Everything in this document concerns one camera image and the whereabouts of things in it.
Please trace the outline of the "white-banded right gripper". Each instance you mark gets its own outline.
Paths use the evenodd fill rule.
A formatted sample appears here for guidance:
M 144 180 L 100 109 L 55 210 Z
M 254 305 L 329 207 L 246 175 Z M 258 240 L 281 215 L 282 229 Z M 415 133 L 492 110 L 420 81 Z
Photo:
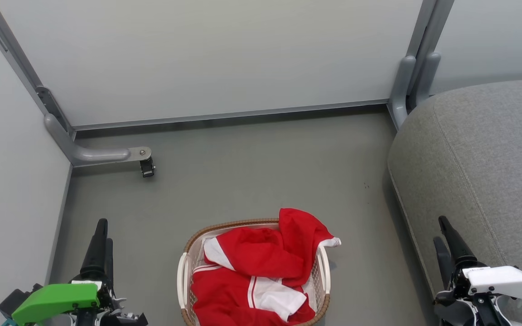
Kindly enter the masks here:
M 519 326 L 503 313 L 509 300 L 522 307 L 522 270 L 511 266 L 491 268 L 476 256 L 446 216 L 438 218 L 441 237 L 433 243 L 442 285 L 433 300 L 443 326 Z

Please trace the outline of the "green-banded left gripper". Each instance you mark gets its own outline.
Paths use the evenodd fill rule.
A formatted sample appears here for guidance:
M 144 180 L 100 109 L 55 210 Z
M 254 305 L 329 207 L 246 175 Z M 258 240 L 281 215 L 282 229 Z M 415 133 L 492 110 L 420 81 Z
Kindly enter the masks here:
M 107 238 L 108 221 L 100 219 L 80 268 L 82 277 L 103 277 L 109 282 L 74 280 L 42 286 L 31 292 L 15 289 L 5 299 L 7 326 L 41 326 L 62 314 L 72 326 L 147 326 L 145 314 L 124 313 L 114 293 L 113 240 Z

